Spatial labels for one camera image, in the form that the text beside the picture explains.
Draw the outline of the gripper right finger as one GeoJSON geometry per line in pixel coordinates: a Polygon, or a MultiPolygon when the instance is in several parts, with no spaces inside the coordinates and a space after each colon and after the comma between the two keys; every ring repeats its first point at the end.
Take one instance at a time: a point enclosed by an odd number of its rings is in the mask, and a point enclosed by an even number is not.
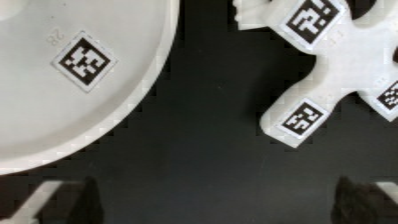
{"type": "Polygon", "coordinates": [[[332,224],[398,224],[398,184],[389,181],[355,183],[338,179],[332,224]]]}

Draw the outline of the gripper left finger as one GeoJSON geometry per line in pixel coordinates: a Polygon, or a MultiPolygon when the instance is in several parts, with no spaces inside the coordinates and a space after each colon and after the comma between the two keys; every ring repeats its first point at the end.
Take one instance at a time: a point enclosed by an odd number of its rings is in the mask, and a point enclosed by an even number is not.
{"type": "Polygon", "coordinates": [[[44,181],[0,224],[105,224],[96,179],[44,181]]]}

